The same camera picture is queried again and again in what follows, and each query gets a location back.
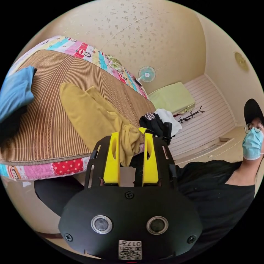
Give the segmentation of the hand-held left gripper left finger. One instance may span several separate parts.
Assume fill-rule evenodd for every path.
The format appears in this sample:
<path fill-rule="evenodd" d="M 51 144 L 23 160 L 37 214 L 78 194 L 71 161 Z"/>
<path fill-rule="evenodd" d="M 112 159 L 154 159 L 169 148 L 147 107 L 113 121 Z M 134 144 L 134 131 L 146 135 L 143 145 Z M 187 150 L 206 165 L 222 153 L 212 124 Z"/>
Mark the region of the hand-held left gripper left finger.
<path fill-rule="evenodd" d="M 120 135 L 119 135 L 119 132 L 114 132 L 111 134 L 103 180 L 106 185 L 119 185 L 120 184 Z"/>

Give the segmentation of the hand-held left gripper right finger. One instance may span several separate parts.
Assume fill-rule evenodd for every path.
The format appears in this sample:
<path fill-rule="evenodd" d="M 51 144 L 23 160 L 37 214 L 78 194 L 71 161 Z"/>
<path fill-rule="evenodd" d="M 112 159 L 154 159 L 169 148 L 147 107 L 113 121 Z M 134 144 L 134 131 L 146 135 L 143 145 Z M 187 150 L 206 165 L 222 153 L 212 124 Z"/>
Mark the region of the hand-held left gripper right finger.
<path fill-rule="evenodd" d="M 153 136 L 150 133 L 145 133 L 142 184 L 156 185 L 158 181 L 159 176 L 156 163 Z"/>

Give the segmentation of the person's right hand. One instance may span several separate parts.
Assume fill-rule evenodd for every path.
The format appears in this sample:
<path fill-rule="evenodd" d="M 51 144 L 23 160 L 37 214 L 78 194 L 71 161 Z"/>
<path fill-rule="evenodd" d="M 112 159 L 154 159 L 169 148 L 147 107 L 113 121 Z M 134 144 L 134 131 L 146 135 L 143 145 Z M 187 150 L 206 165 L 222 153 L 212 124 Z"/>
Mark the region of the person's right hand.
<path fill-rule="evenodd" d="M 172 124 L 171 137 L 174 137 L 182 129 L 181 124 L 175 120 L 173 114 L 170 111 L 165 109 L 157 109 L 154 114 L 157 114 L 163 123 L 169 122 Z"/>

